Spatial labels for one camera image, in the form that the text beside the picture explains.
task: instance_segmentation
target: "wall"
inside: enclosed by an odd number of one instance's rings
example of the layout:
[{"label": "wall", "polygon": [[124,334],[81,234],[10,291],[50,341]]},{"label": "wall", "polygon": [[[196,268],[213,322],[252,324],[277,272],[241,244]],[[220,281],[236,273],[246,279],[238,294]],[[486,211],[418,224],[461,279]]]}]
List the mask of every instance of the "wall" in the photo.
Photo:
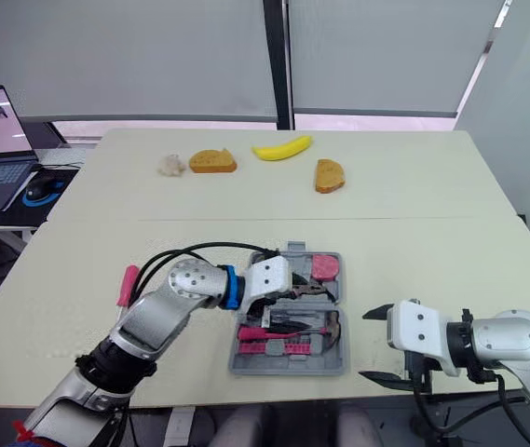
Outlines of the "wall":
[{"label": "wall", "polygon": [[456,125],[530,229],[530,0],[514,0]]}]

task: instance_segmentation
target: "banana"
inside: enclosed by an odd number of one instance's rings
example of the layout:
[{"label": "banana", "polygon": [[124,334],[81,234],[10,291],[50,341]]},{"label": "banana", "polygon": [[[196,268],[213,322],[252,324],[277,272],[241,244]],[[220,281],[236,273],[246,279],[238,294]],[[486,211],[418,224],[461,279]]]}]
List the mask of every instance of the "banana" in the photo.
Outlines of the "banana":
[{"label": "banana", "polygon": [[279,146],[253,147],[252,151],[266,161],[282,160],[305,151],[312,144],[312,137],[300,137]]}]

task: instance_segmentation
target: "tool box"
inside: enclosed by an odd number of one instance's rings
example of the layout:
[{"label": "tool box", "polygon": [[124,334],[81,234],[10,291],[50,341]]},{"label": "tool box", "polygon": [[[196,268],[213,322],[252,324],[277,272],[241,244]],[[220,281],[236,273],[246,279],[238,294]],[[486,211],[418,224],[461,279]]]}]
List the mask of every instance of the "tool box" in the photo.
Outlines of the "tool box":
[{"label": "tool box", "polygon": [[[346,367],[347,324],[338,306],[343,266],[334,252],[289,242],[281,253],[292,270],[292,298],[261,300],[238,314],[229,369],[240,375],[340,375]],[[263,261],[254,253],[251,264]]]}]

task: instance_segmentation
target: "computer mouse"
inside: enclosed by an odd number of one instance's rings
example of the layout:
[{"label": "computer mouse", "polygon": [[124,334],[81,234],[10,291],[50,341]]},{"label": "computer mouse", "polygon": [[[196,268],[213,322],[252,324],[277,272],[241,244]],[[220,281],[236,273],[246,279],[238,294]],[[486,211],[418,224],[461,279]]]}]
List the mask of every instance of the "computer mouse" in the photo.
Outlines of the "computer mouse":
[{"label": "computer mouse", "polygon": [[32,179],[24,189],[24,195],[32,202],[42,200],[52,193],[59,193],[63,182],[56,181],[51,177]]}]

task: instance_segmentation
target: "mouse pad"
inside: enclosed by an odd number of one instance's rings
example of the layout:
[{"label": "mouse pad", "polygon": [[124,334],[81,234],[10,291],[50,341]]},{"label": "mouse pad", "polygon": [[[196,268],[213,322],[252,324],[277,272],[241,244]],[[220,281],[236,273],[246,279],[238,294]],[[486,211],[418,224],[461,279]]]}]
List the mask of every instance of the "mouse pad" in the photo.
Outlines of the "mouse pad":
[{"label": "mouse pad", "polygon": [[[75,177],[78,169],[42,169],[31,179],[49,178],[63,182],[63,192]],[[50,194],[37,202],[29,202],[24,196],[25,189],[19,192],[7,210],[0,210],[0,225],[5,226],[39,226],[48,217],[49,212],[60,199],[61,192]]]}]

